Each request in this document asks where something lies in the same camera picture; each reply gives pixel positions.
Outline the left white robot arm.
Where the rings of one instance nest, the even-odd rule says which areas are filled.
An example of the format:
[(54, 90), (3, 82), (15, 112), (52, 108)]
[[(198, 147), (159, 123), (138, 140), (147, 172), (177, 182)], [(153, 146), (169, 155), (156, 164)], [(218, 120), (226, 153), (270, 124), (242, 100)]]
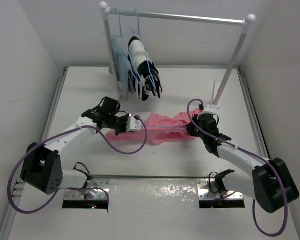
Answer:
[(47, 195), (58, 189), (82, 189), (88, 174), (64, 170), (63, 161), (78, 145), (102, 129), (111, 129), (117, 134), (127, 132), (131, 116), (127, 113), (118, 116), (120, 108), (119, 101), (104, 97), (99, 105), (85, 111), (62, 136), (54, 136), (43, 145), (31, 144), (23, 162), (21, 179)]

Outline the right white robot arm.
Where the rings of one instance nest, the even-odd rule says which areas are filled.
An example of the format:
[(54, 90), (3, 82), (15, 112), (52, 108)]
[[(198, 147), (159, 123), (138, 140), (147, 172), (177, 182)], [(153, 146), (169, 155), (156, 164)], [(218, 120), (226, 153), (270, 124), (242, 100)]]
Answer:
[(286, 163), (280, 159), (264, 159), (236, 147), (230, 137), (219, 132), (213, 114), (195, 114), (186, 126), (188, 135), (200, 138), (206, 150), (217, 158), (226, 160), (252, 178), (252, 197), (267, 213), (285, 206), (284, 195), (291, 203), (300, 197), (299, 190)]

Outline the pink t shirt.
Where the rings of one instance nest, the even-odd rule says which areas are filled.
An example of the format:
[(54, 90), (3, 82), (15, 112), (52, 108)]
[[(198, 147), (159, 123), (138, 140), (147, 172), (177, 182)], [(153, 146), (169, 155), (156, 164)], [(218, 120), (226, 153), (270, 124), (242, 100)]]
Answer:
[[(191, 122), (189, 115), (186, 112), (181, 112), (174, 117), (160, 115), (157, 113), (151, 113), (145, 121), (145, 125), (150, 126), (169, 126), (169, 127), (181, 127), (187, 126)], [(148, 131), (147, 143), (151, 145), (160, 145), (167, 142), (189, 142), (193, 141), (195, 137), (188, 135), (186, 131)], [(126, 132), (119, 135), (115, 135), (113, 130), (106, 133), (106, 138), (111, 142), (116, 141), (144, 141), (145, 130), (135, 132)]]

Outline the blue wire hanger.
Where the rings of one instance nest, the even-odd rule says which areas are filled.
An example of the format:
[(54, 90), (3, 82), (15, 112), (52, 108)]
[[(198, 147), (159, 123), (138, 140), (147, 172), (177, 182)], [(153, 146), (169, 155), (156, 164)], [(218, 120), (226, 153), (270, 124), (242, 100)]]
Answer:
[(152, 132), (186, 132), (185, 126), (160, 126), (160, 125), (146, 125), (146, 128)]

